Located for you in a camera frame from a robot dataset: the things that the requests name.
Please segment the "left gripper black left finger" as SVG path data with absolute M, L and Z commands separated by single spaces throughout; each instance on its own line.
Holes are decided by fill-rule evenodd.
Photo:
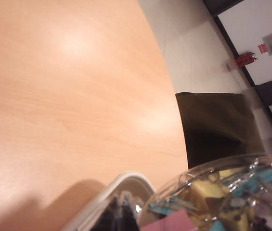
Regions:
M 99 217 L 100 231 L 139 231 L 132 208 L 134 197 L 131 192 L 122 191 L 107 205 Z

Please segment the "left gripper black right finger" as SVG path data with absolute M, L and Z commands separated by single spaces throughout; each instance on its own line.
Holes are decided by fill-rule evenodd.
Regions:
M 272 119 L 269 112 L 253 87 L 243 89 L 243 94 L 246 96 L 255 117 L 264 150 L 267 153 L 272 153 Z

